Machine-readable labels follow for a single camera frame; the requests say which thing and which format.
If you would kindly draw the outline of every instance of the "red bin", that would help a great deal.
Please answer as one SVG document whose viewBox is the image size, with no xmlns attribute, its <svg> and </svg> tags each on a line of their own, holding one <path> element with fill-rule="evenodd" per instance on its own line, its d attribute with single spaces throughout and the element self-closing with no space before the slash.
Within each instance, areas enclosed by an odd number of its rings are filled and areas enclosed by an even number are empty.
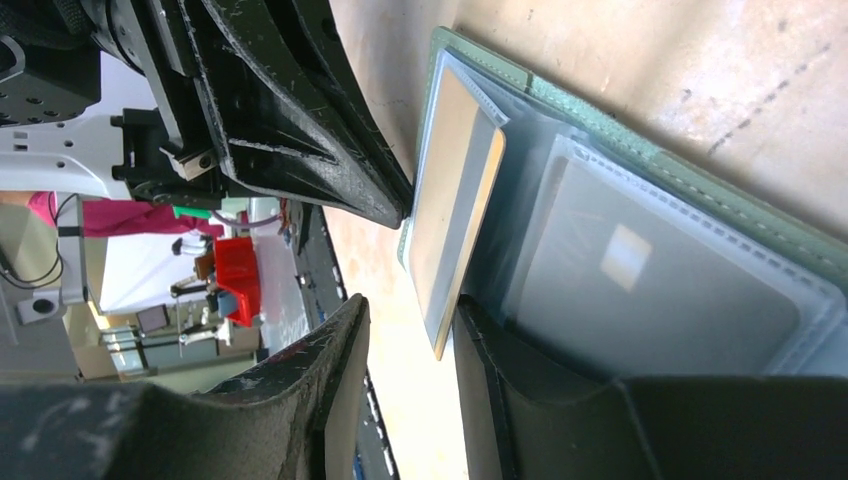
<svg viewBox="0 0 848 480">
<path fill-rule="evenodd" d="M 215 240 L 215 278 L 222 290 L 230 292 L 239 309 L 230 320 L 243 326 L 253 326 L 259 314 L 259 268 L 250 237 Z"/>
</svg>

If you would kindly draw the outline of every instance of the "table surface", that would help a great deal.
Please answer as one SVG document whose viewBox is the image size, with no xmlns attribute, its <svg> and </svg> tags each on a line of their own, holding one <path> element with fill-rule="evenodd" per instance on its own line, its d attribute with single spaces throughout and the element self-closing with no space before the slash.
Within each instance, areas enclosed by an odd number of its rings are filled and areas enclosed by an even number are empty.
<svg viewBox="0 0 848 480">
<path fill-rule="evenodd" d="M 371 112 L 408 175 L 430 34 L 451 27 L 764 201 L 848 240 L 848 4 L 809 0 L 331 0 Z M 451 358 L 433 359 L 398 232 L 327 210 L 404 478 L 462 478 Z"/>
</svg>

